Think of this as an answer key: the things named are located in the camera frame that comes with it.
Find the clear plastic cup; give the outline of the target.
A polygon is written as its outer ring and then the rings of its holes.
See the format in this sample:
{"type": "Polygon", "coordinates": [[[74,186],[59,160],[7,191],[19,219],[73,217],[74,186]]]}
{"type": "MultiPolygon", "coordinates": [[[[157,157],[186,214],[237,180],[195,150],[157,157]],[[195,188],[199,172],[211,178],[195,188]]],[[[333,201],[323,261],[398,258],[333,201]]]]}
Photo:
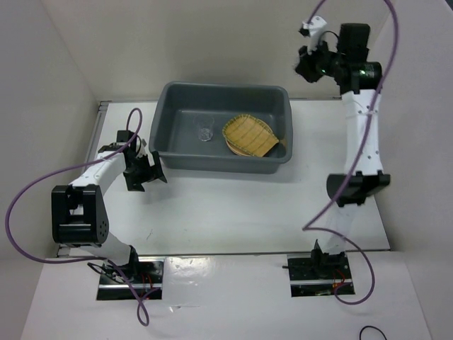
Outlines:
{"type": "Polygon", "coordinates": [[[194,117],[197,138],[209,142],[214,134],[214,118],[211,115],[199,114],[194,117]]]}

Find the woven bamboo tray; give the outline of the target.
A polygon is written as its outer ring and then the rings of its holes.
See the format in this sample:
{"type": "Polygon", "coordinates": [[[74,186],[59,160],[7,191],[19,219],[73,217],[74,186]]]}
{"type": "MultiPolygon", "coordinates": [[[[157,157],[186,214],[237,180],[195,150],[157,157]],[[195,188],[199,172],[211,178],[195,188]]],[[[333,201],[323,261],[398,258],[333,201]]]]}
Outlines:
{"type": "Polygon", "coordinates": [[[248,145],[252,142],[272,142],[276,145],[280,143],[267,123],[250,114],[233,117],[222,128],[222,134],[225,141],[237,145],[248,145]]]}

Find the tan plate with bear logo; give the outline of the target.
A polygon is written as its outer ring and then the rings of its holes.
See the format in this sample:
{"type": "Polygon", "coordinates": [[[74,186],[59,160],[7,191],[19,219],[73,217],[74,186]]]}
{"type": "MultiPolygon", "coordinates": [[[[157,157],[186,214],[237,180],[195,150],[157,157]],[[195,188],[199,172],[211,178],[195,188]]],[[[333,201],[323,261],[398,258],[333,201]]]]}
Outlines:
{"type": "Polygon", "coordinates": [[[275,145],[272,142],[252,142],[248,145],[234,144],[226,141],[227,147],[235,154],[247,157],[264,157],[275,145]]]}

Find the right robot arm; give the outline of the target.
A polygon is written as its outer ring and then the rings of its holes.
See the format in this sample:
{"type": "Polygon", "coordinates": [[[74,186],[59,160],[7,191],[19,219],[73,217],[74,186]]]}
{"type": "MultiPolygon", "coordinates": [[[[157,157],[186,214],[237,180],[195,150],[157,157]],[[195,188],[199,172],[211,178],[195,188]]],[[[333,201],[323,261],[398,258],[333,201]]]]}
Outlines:
{"type": "Polygon", "coordinates": [[[344,23],[331,51],[325,36],[327,22],[320,16],[304,22],[300,33],[309,44],[299,49],[295,71],[309,83],[330,77],[338,85],[346,109],[346,160],[339,174],[329,174],[326,190],[332,204],[327,209],[325,240],[317,240],[303,269],[319,279],[333,278],[346,264],[346,237],[361,205],[390,184],[379,154],[377,114],[382,66],[368,61],[370,26],[344,23]]]}

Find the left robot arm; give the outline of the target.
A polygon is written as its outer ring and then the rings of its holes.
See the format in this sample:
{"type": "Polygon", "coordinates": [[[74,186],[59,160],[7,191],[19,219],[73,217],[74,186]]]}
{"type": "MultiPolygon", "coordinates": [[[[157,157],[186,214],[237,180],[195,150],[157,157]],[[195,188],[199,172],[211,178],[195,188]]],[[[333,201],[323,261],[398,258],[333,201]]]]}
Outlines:
{"type": "Polygon", "coordinates": [[[115,262],[115,274],[125,283],[140,277],[141,266],[135,248],[109,231],[103,195],[120,175],[132,192],[143,192],[144,183],[167,182],[159,153],[153,150],[147,154],[145,145],[133,132],[119,130],[115,142],[98,150],[95,164],[70,184],[55,186],[51,192],[54,242],[115,262]]]}

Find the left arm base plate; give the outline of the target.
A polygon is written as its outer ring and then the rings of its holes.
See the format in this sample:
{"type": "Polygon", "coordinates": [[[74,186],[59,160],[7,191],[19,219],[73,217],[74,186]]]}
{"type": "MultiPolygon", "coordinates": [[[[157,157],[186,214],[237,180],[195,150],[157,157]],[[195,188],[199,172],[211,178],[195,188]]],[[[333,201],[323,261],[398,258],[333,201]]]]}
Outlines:
{"type": "MultiPolygon", "coordinates": [[[[87,266],[99,275],[97,300],[134,300],[129,286],[110,264],[99,265],[88,262],[87,266]]],[[[140,259],[134,273],[126,268],[122,270],[140,298],[145,300],[162,298],[164,258],[140,259]]]]}

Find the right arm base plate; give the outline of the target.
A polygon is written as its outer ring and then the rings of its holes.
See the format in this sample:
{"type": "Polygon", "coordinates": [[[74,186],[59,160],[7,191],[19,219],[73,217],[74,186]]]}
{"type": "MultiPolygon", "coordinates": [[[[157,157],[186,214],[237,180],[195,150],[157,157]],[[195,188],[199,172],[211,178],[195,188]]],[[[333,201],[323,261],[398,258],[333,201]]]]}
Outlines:
{"type": "Polygon", "coordinates": [[[345,253],[329,258],[325,263],[315,263],[313,256],[308,254],[290,254],[282,268],[288,273],[293,298],[332,296],[335,289],[338,289],[338,295],[355,294],[345,253]]]}

